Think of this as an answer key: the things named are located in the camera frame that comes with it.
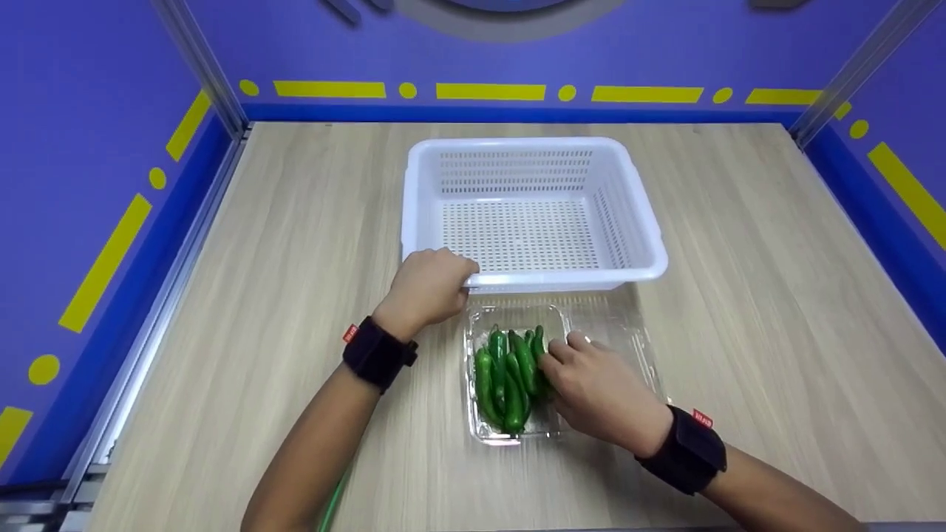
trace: basket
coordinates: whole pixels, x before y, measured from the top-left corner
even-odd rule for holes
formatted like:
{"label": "basket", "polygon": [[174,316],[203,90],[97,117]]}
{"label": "basket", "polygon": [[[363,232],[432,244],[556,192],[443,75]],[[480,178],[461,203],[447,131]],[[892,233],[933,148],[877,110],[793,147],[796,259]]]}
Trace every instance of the basket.
{"label": "basket", "polygon": [[667,269],[638,171],[621,143],[603,137],[414,145],[402,259],[444,246],[480,263],[472,293],[610,290]]}

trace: purple wall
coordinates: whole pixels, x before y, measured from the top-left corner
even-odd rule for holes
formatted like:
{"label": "purple wall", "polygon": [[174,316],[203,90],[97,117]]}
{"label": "purple wall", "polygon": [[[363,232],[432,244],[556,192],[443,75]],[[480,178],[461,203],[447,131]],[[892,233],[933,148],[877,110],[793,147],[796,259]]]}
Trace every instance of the purple wall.
{"label": "purple wall", "polygon": [[[946,7],[940,6],[850,99],[850,112],[831,127],[885,191],[891,204],[946,270],[946,242],[937,243],[907,203],[874,167],[867,154],[880,142],[896,153],[939,205],[946,205]],[[867,133],[853,138],[851,128],[863,120]],[[939,220],[940,234],[946,219]]]}
{"label": "purple wall", "polygon": [[[179,174],[166,143],[199,92],[148,2],[4,2],[0,20],[0,484],[30,445]],[[166,186],[149,182],[162,168]],[[81,333],[58,322],[140,193],[152,209]],[[39,356],[59,373],[27,377]],[[5,443],[15,442],[4,462]]]}
{"label": "purple wall", "polygon": [[[499,15],[471,14],[466,26],[444,30],[428,20],[443,0],[400,0],[392,13],[354,1],[361,14],[357,27],[316,0],[235,0],[227,9],[211,0],[191,0],[190,5],[244,103],[378,104],[376,99],[278,97],[272,86],[274,80],[359,80],[386,82],[385,105],[458,105],[436,99],[436,82],[538,83],[549,87],[544,104],[549,107],[626,108],[635,104],[590,101],[593,87],[661,85],[706,91],[697,103],[643,106],[732,110],[748,107],[745,98],[756,87],[823,88],[894,4],[813,0],[783,12],[754,11],[747,0],[575,0],[568,5],[578,9],[587,2],[616,7],[577,28],[557,31],[549,27],[560,21],[526,17],[520,26],[509,26],[513,37],[495,34],[490,24]],[[497,42],[519,38],[519,33],[539,37]],[[240,92],[241,80],[253,81],[258,96]],[[405,81],[416,87],[416,98],[398,94]],[[565,84],[577,89],[568,102],[556,96]],[[712,96],[723,87],[733,89],[732,98],[714,104]]]}

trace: green chili pepper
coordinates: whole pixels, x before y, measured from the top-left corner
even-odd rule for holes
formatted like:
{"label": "green chili pepper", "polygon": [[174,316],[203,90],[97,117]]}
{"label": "green chili pepper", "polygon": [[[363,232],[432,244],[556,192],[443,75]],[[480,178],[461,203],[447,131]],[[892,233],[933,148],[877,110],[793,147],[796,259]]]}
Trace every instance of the green chili pepper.
{"label": "green chili pepper", "polygon": [[535,388],[535,358],[529,352],[529,346],[514,330],[509,331],[509,342],[513,345],[513,352],[519,362],[521,385],[530,396],[536,396],[538,390]]}
{"label": "green chili pepper", "polygon": [[493,363],[496,371],[493,374],[493,404],[502,411],[506,412],[506,360],[505,355],[509,351],[508,340],[505,333],[499,330],[498,325],[494,325],[489,333],[489,354],[493,357]]}
{"label": "green chili pepper", "polygon": [[519,360],[516,355],[506,353],[506,370],[513,376],[513,380],[516,381],[516,388],[522,399],[522,424],[525,425],[526,421],[529,420],[529,415],[532,413],[532,398],[529,397],[529,393],[522,384],[522,373],[519,369]]}
{"label": "green chili pepper", "polygon": [[535,336],[533,336],[532,349],[533,360],[535,361],[535,390],[536,396],[540,398],[547,398],[549,393],[552,390],[552,383],[549,382],[549,378],[545,376],[545,373],[542,373],[542,370],[538,368],[538,360],[545,355],[545,342],[542,340],[542,335],[544,334],[544,329],[542,326],[535,327]]}
{"label": "green chili pepper", "polygon": [[522,392],[516,386],[512,372],[506,372],[506,415],[502,427],[508,434],[521,434],[526,420],[522,409]]}
{"label": "green chili pepper", "polygon": [[476,404],[480,414],[487,423],[497,430],[502,430],[502,417],[496,412],[493,404],[493,358],[489,356],[485,347],[480,347],[474,359],[476,380]]}

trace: wrist strap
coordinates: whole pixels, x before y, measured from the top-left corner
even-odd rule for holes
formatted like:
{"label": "wrist strap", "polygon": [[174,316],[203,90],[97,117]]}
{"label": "wrist strap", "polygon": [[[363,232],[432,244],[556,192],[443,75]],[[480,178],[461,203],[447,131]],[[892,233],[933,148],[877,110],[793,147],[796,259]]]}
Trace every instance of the wrist strap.
{"label": "wrist strap", "polygon": [[674,424],[667,439],[657,454],[637,460],[655,477],[693,495],[706,489],[716,473],[726,470],[726,444],[686,412],[675,406],[668,408],[674,414]]}
{"label": "wrist strap", "polygon": [[417,360],[416,351],[416,342],[401,344],[367,316],[345,347],[342,360],[359,379],[377,386],[384,395],[401,367],[411,366]]}

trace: blue trim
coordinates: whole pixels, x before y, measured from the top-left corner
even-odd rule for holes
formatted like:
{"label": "blue trim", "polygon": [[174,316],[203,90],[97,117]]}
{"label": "blue trim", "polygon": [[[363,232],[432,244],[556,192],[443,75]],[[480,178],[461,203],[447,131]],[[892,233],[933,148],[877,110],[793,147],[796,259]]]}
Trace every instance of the blue trim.
{"label": "blue trim", "polygon": [[489,123],[743,123],[777,122],[788,128],[801,111],[699,111],[662,109],[558,109],[248,103],[251,120],[295,122],[489,122]]}
{"label": "blue trim", "polygon": [[946,271],[832,128],[806,150],[913,312],[946,353]]}
{"label": "blue trim", "polygon": [[60,478],[79,448],[164,282],[230,145],[214,116],[69,374],[11,484]]}

